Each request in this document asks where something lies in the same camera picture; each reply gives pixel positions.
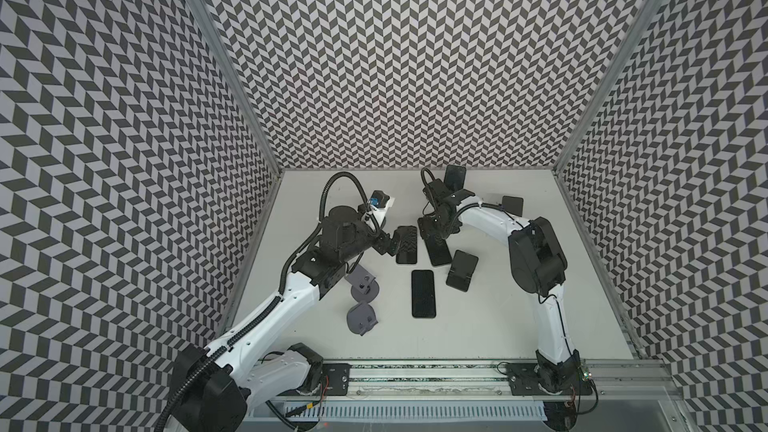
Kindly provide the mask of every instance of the black and white patterned wall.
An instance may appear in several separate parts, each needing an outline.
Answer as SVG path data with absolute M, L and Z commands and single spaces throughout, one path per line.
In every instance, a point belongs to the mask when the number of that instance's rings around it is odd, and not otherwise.
M 564 179 L 702 430 L 768 430 L 768 0 L 666 0 Z
M 0 430 L 146 430 L 264 160 L 183 0 L 0 0 L 0 122 Z
M 551 166 L 643 0 L 205 0 L 284 167 Z

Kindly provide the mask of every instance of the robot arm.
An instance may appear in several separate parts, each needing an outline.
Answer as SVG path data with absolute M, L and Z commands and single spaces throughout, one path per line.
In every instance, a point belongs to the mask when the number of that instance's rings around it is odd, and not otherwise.
M 357 210 L 334 207 L 325 216 L 327 192 L 339 177 L 355 183 L 364 203 Z M 354 176 L 339 172 L 326 184 L 320 202 L 320 224 L 286 262 L 281 286 L 206 349 L 190 345 L 179 353 L 168 405 L 156 432 L 234 432 L 250 408 L 285 390 L 318 394 L 321 356 L 304 344 L 295 344 L 272 360 L 265 360 L 265 354 L 294 320 L 346 275 L 349 260 L 368 248 L 392 255 L 398 249 L 397 240 L 379 227 L 394 198 L 378 190 L 366 198 Z
M 527 293 L 538 329 L 539 383 L 550 393 L 569 386 L 578 375 L 581 359 L 564 318 L 568 263 L 552 225 L 541 217 L 514 216 L 464 188 L 450 191 L 439 179 L 424 182 L 424 193 L 435 209 L 429 216 L 432 230 L 428 234 L 447 238 L 462 225 L 473 226 L 508 247 L 512 276 Z

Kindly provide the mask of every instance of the black bracket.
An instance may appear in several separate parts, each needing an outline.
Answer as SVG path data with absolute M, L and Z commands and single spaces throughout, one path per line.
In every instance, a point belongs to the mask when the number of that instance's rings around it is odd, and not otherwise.
M 472 274 L 475 273 L 478 258 L 475 255 L 457 250 L 453 253 L 453 262 L 451 270 L 448 271 L 446 285 L 456 288 L 462 292 L 469 290 L 469 283 L 472 280 Z
M 346 395 L 347 390 L 350 387 L 350 369 L 349 364 L 323 364 L 322 372 L 320 375 L 320 387 L 326 386 L 326 378 L 328 378 L 328 389 L 326 390 L 326 397 L 341 397 Z M 280 396 L 282 397 L 296 397 L 299 396 L 295 390 L 286 390 Z
M 562 389 L 559 392 L 551 393 L 539 387 L 539 376 L 537 373 L 536 362 L 526 362 L 523 364 L 506 364 L 504 366 L 507 376 L 509 389 L 514 396 L 522 395 L 592 395 L 592 387 L 589 382 L 581 377 L 580 374 L 573 374 L 562 383 Z

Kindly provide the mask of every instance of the mounting plate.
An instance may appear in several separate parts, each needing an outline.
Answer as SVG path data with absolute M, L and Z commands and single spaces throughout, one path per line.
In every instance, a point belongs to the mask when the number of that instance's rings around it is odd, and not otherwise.
M 321 377 L 328 377 L 328 390 L 326 397 L 337 397 L 346 395 L 350 386 L 350 368 L 349 364 L 323 364 Z M 295 390 L 286 390 L 281 397 L 296 397 L 300 394 Z
M 559 394 L 544 392 L 543 389 L 538 386 L 536 366 L 537 364 L 535 362 L 526 364 L 506 364 L 504 366 L 507 375 L 507 383 L 509 383 L 509 389 L 512 391 L 512 395 L 571 395 L 570 387 L 565 387 Z M 582 397 L 592 395 L 592 387 L 590 384 L 585 381 L 579 383 L 580 379 L 581 376 L 576 374 L 572 377 L 570 383 L 576 394 L 580 394 L 579 391 L 581 390 Z

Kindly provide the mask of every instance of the black smartphone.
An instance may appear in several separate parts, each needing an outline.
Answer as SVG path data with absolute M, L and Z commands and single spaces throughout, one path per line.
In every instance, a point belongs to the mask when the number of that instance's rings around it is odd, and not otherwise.
M 446 175 L 442 182 L 451 192 L 456 192 L 464 188 L 464 178 L 467 176 L 467 168 L 464 166 L 447 166 Z
M 418 224 L 418 231 L 424 240 L 424 245 L 427 246 L 430 263 L 433 267 L 450 264 L 451 251 L 448 250 L 446 240 L 437 235 L 436 230 L 426 230 L 425 220 L 424 217 L 419 217 L 416 223 Z
M 399 226 L 395 230 L 399 235 L 400 248 L 397 251 L 395 262 L 404 265 L 416 265 L 418 244 L 416 243 L 416 227 Z
M 411 315 L 435 318 L 435 273 L 431 270 L 411 271 Z

